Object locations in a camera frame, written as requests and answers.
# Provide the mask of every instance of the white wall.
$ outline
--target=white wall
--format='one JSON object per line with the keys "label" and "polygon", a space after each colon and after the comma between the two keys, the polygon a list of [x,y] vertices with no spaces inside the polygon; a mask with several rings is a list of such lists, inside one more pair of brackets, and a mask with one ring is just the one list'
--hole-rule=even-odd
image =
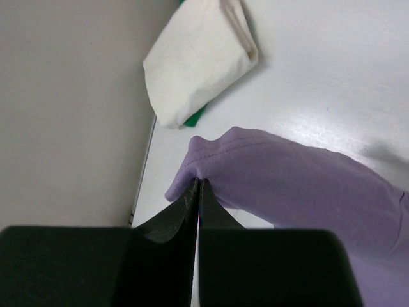
{"label": "white wall", "polygon": [[177,0],[0,3],[0,229],[125,225],[153,112],[142,60]]}

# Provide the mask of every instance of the white surface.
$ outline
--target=white surface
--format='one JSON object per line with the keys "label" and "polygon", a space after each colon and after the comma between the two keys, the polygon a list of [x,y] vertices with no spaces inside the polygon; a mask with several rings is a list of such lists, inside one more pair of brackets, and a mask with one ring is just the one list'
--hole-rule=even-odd
{"label": "white surface", "polygon": [[0,1],[0,229],[128,223],[153,120],[142,60],[177,5]]}
{"label": "white surface", "polygon": [[195,129],[156,125],[134,226],[167,205],[189,139],[215,139],[234,125],[342,152],[409,189],[409,2],[244,2],[264,59]]}
{"label": "white surface", "polygon": [[257,62],[240,0],[185,1],[143,62],[159,123],[183,125]]}

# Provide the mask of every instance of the folded white towel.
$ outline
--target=folded white towel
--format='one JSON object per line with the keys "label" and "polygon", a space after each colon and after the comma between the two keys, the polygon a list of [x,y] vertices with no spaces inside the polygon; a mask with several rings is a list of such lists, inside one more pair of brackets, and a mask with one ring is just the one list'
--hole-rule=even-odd
{"label": "folded white towel", "polygon": [[183,125],[257,62],[240,0],[186,0],[143,63],[160,124]]}

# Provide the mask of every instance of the black plastic part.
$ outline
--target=black plastic part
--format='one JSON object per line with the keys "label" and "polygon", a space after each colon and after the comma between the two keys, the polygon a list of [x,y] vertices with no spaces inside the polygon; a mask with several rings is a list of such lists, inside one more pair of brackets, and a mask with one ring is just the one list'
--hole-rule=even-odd
{"label": "black plastic part", "polygon": [[201,307],[362,306],[335,236],[246,230],[198,179],[134,230],[6,229],[0,306],[190,306],[198,216]]}
{"label": "black plastic part", "polygon": [[10,227],[0,306],[190,306],[198,180],[140,227]]}
{"label": "black plastic part", "polygon": [[343,245],[324,230],[246,230],[201,185],[201,307],[362,306]]}

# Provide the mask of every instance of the green cloth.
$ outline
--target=green cloth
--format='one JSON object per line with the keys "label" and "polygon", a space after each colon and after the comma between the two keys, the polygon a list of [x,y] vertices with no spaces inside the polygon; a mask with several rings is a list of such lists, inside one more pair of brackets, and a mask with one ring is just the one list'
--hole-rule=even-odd
{"label": "green cloth", "polygon": [[200,119],[200,116],[202,116],[202,113],[205,110],[205,107],[206,106],[202,107],[198,112],[194,113],[191,117],[189,117],[184,125],[186,127],[195,127],[197,122]]}

